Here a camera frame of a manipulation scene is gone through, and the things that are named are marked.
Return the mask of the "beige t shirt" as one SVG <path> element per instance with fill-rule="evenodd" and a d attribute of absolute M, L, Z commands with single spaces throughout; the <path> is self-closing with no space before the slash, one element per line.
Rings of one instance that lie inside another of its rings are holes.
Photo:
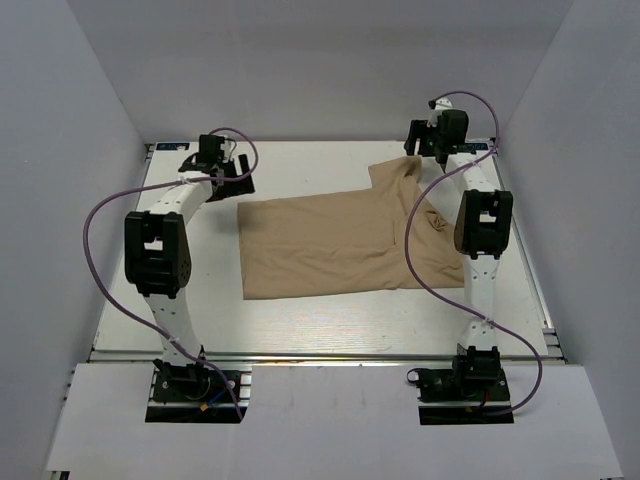
<path fill-rule="evenodd" d="M 244 298 L 463 287 L 453 227 L 419 198 L 421 169 L 405 156 L 369 166 L 368 189 L 240 203 Z"/>

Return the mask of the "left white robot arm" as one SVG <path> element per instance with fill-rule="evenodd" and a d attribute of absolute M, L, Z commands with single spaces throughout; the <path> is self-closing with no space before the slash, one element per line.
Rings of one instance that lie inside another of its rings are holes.
<path fill-rule="evenodd" d="M 245 154 L 234 155 L 233 131 L 203 134 L 198 149 L 178 168 L 177 183 L 166 188 L 150 208 L 132 211 L 124 221 L 124 272 L 151 310 L 161 330 L 159 367 L 184 367 L 177 387 L 199 399 L 211 387 L 211 374 L 198 365 L 205 358 L 186 299 L 192 273 L 187 225 L 206 203 L 253 194 L 255 168 Z"/>

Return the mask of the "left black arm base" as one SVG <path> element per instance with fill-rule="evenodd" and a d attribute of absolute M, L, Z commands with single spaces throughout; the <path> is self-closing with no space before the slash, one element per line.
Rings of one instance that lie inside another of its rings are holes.
<path fill-rule="evenodd" d="M 149 424 L 239 424 L 249 402 L 250 373 L 217 372 L 201 364 L 153 361 L 145 422 Z"/>

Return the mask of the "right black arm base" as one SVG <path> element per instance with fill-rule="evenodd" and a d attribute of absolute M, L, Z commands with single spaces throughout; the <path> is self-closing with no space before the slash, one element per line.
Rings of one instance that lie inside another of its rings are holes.
<path fill-rule="evenodd" d="M 510 391 L 499 350 L 460 347 L 449 368 L 413 368 L 422 426 L 512 424 Z"/>

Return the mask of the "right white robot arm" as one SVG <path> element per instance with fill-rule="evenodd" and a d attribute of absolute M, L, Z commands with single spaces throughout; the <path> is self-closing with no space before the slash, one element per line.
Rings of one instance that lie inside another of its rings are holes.
<path fill-rule="evenodd" d="M 486 176 L 481 163 L 491 149 L 467 141 L 468 114 L 444 98 L 430 103 L 426 120 L 413 120 L 404 142 L 408 155 L 432 158 L 460 194 L 453 243 L 462 255 L 465 303 L 457 307 L 470 317 L 457 342 L 457 353 L 491 352 L 498 346 L 491 321 L 501 257 L 509 244 L 513 195 Z"/>

